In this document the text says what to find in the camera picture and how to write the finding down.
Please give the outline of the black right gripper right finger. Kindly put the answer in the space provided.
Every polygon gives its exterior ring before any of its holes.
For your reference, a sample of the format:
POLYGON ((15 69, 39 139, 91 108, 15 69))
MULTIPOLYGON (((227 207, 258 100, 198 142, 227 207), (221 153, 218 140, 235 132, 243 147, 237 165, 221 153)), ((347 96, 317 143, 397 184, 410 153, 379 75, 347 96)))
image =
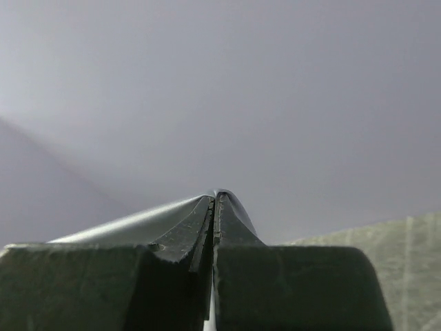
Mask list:
POLYGON ((218 330, 391 330, 376 271, 357 248, 266 245, 237 198, 216 195, 218 330))

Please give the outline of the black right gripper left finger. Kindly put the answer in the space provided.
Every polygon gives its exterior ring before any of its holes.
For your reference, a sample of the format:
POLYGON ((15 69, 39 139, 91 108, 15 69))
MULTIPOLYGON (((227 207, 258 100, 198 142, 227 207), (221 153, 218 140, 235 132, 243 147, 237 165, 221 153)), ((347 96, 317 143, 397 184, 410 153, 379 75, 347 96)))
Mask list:
POLYGON ((214 198, 171 208, 152 241, 19 243, 1 251, 2 330, 202 330, 214 198))

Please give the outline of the grey pillowcase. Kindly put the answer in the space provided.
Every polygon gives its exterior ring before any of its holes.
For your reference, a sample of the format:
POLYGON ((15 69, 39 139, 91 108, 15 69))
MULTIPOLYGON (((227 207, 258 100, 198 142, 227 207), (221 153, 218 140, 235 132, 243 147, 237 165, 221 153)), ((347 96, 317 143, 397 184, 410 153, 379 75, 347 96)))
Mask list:
POLYGON ((204 197, 215 199, 221 195, 229 198, 237 219, 252 234, 256 234, 238 197, 229 190, 217 188, 69 234, 51 240, 51 243, 149 243, 180 223, 204 197))

